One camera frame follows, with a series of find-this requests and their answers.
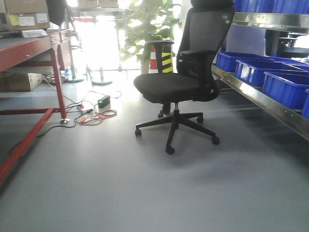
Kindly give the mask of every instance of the metal shelf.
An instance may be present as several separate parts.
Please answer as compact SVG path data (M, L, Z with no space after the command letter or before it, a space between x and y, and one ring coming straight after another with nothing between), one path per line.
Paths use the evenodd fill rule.
M214 65L211 70L220 80L309 141L308 119L266 96L252 86L240 81L233 74L225 72Z
M309 14L236 12L233 24L309 34Z

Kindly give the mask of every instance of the blue plastic bin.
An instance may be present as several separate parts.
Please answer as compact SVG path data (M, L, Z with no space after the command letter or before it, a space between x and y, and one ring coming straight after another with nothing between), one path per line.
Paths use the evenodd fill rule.
M236 12L241 12L242 2L243 0L233 0L234 7Z
M290 65L309 72L309 64L307 65L306 64L290 64Z
M269 57L270 59L282 63L287 63L287 64L302 64L302 65L309 65L307 63L295 60L295 59L290 59L290 58L283 58L283 57Z
M306 71L293 67L288 64L275 61L260 60L236 60L235 77L254 87L263 87L264 72L295 73L302 74Z
M306 90L306 93L307 93L307 97L306 97L304 109L301 112L301 115L304 116L305 118L309 119L309 89Z
M262 92L288 108L301 110L304 108L308 88L308 72L304 75L266 72Z
M276 0L273 13L306 14L308 10L308 0Z
M272 60L269 57L250 53L218 52L216 66L226 72L234 73L236 71L237 59Z
M275 0L243 0L242 12L271 13Z

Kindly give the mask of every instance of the chair armrest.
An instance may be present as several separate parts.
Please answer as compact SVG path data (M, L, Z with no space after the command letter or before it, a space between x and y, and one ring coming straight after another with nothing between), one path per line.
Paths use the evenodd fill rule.
M158 68L158 73L163 72L162 66L162 49L164 45L172 45L174 41L172 40L154 40L154 41L146 41L146 44L152 45L155 48L155 59L156 65Z
M211 50L188 50L188 51L182 51L181 55L183 57L205 57L208 55L215 55L217 52L216 51L211 51Z
M146 41L146 44L150 44L150 45L172 45L172 44L174 44L174 41L172 41L172 40L152 40L152 41Z

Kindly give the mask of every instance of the paper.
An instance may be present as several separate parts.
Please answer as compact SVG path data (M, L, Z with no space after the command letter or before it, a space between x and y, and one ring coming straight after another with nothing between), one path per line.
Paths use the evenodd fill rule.
M38 23L48 23L47 13L37 13Z
M35 26L34 17L19 17L20 26Z
M19 20L18 20L18 16L17 16L17 15L15 15L15 14L10 14L10 15L9 15L9 18L10 18L10 21L11 21L12 26L17 26L17 25L19 25Z

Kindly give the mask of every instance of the metal stand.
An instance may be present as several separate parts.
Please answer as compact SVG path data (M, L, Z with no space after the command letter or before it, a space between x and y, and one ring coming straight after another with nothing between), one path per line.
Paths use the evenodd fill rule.
M70 22L73 25L73 21L71 16L69 15L68 12L68 8L66 10L67 15L65 17L65 27L66 29L70 29ZM71 58L71 74L66 75L66 82L70 82L70 83L75 83L75 82L81 82L85 80L85 77L77 77L77 73L76 73L76 69L75 69L75 65L74 65L74 57L73 57L73 53L72 50L75 50L77 48L80 48L80 46L75 46L71 44L71 40L69 40L69 50L70 50L70 58Z

